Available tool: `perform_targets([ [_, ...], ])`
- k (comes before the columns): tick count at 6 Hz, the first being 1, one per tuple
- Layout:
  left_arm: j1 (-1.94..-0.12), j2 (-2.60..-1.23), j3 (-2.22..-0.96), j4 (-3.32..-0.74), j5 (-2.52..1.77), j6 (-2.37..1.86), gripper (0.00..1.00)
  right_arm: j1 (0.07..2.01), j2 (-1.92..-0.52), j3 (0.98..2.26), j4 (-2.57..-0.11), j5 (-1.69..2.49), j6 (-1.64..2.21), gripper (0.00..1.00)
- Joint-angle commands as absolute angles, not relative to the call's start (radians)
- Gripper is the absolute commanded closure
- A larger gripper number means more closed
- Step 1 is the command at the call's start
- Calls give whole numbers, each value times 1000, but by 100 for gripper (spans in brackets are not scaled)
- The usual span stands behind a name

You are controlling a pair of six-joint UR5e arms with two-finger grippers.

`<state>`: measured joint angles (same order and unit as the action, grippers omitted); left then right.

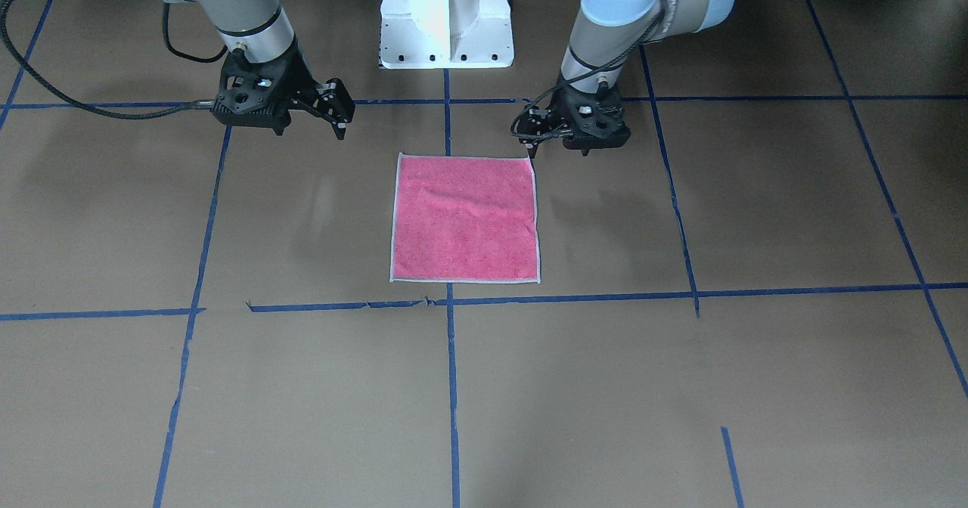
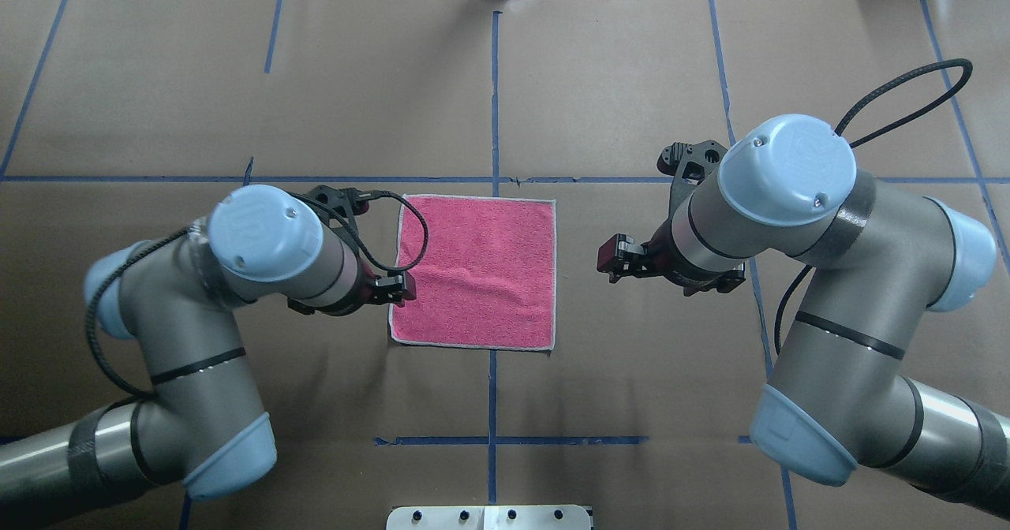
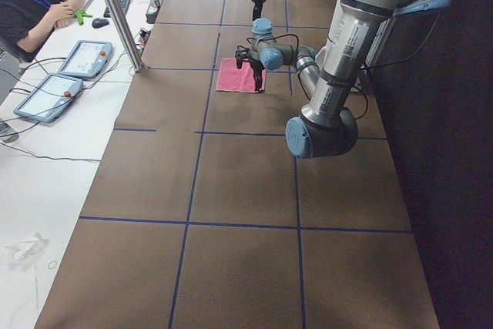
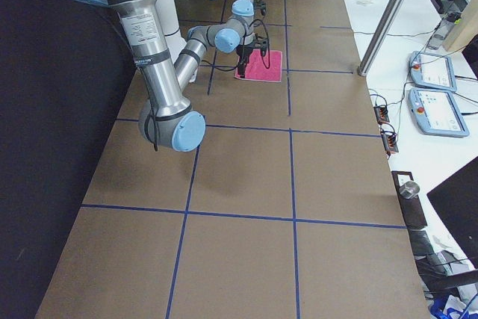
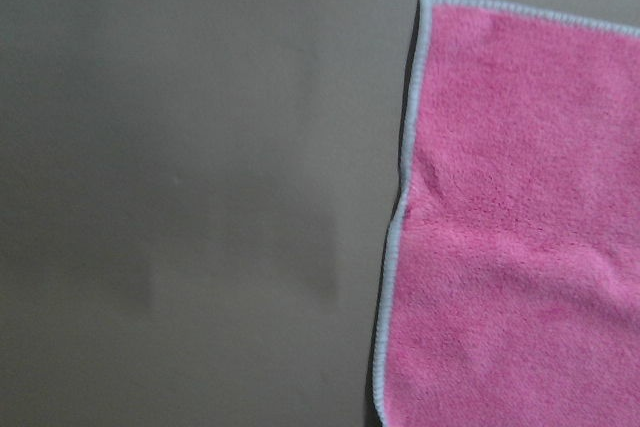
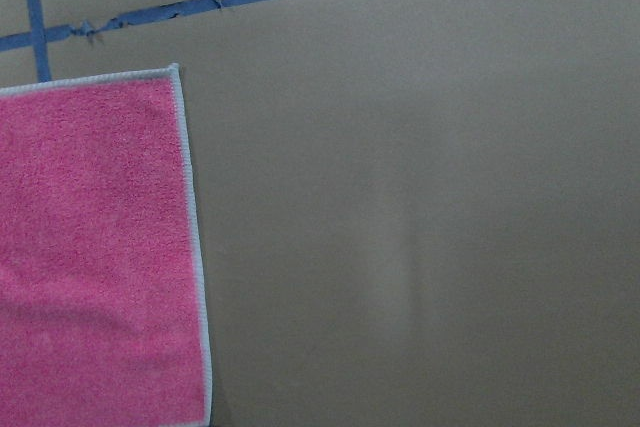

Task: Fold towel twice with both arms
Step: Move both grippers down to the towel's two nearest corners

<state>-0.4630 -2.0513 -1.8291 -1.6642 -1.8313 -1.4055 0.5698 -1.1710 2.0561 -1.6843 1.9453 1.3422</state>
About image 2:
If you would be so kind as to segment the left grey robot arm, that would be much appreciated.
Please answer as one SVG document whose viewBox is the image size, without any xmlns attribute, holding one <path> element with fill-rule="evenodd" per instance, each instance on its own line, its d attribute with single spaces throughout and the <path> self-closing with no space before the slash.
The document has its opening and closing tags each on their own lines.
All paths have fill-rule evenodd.
<svg viewBox="0 0 1010 530">
<path fill-rule="evenodd" d="M 390 191 L 235 189 L 203 218 L 92 264 L 90 353 L 127 398 L 2 447 L 2 527 L 36 529 L 180 483 L 237 493 L 277 461 L 234 313 L 282 294 L 302 315 L 414 300 L 410 264 L 379 263 L 356 217 Z"/>
</svg>

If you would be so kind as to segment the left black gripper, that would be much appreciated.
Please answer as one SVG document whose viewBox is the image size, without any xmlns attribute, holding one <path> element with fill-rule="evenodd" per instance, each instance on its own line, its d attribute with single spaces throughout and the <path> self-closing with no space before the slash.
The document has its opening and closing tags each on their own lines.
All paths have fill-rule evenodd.
<svg viewBox="0 0 1010 530">
<path fill-rule="evenodd" d="M 317 185 L 310 192 L 289 195 L 314 211 L 325 237 L 336 239 L 341 264 L 325 292 L 309 300 L 288 297 L 288 308 L 301 315 L 350 315 L 364 306 L 403 307 L 407 301 L 417 299 L 416 282 L 410 272 L 375 274 L 358 233 L 356 217 L 367 213 L 369 203 L 388 192 Z"/>
</svg>

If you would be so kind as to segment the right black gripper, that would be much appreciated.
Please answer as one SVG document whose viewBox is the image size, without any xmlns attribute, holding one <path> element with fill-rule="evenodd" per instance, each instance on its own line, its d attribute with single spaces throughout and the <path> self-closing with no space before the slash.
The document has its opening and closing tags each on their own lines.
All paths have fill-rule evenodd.
<svg viewBox="0 0 1010 530">
<path fill-rule="evenodd" d="M 597 271 L 606 274 L 610 282 L 619 282 L 624 276 L 650 278 L 663 276 L 667 281 L 682 286 L 684 296 L 710 292 L 731 293 L 746 282 L 746 268 L 735 264 L 728 271 L 712 271 L 692 263 L 685 250 L 675 239 L 675 214 L 679 207 L 689 202 L 696 186 L 713 174 L 722 155 L 728 151 L 714 140 L 698 144 L 674 142 L 664 147 L 656 158 L 656 170 L 671 177 L 668 189 L 668 216 L 652 238 L 635 244 L 626 234 L 614 234 L 597 251 Z"/>
</svg>

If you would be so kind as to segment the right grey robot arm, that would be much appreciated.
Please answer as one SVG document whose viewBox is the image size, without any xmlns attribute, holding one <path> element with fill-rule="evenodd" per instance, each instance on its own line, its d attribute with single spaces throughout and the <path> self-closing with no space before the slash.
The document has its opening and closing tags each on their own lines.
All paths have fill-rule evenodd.
<svg viewBox="0 0 1010 530">
<path fill-rule="evenodd" d="M 610 238 L 597 269 L 727 293 L 768 250 L 813 276 L 762 387 L 758 449 L 823 486 L 866 466 L 1007 519 L 1008 419 L 900 372 L 924 313 L 955 311 L 987 285 L 989 229 L 860 170 L 826 121 L 780 114 L 690 186 L 649 241 Z"/>
</svg>

